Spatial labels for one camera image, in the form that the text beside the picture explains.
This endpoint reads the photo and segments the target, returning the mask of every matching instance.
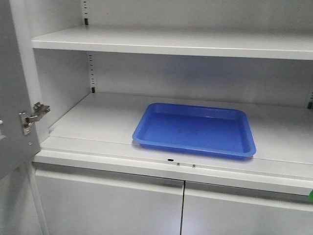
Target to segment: metal hinge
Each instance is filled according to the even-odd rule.
[[[28,115],[26,112],[20,113],[24,135],[28,135],[30,133],[30,127],[34,122],[39,121],[44,115],[50,112],[50,106],[41,104],[40,102],[34,104],[33,108],[34,114],[32,115]]]

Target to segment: cabinet back panel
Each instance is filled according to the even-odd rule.
[[[312,30],[311,0],[91,0],[91,25]]]
[[[82,25],[80,0],[25,0],[31,36]]]
[[[92,52],[97,91],[305,107],[313,61]]]
[[[90,92],[85,51],[35,49],[43,103],[50,127]]]

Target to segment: white cabinet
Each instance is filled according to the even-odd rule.
[[[312,1],[10,2],[29,98],[51,106],[34,160],[54,165],[36,172],[51,235],[179,234],[182,181],[313,188]],[[239,162],[144,149],[132,134],[154,102],[242,110],[257,153]],[[183,214],[186,235],[279,235],[308,234],[313,212],[187,187]]]
[[[296,195],[243,191],[187,182],[181,234],[312,234],[312,203],[292,201]]]
[[[36,180],[50,235],[180,234],[183,181],[45,167]]]

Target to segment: white wall panel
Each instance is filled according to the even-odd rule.
[[[99,92],[304,107],[313,62],[93,52]]]
[[[80,0],[25,0],[31,36],[82,25]]]
[[[90,0],[91,25],[312,30],[311,0]]]

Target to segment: blue plastic tray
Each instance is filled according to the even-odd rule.
[[[256,152],[245,113],[234,109],[154,103],[133,140],[148,148],[235,159]]]

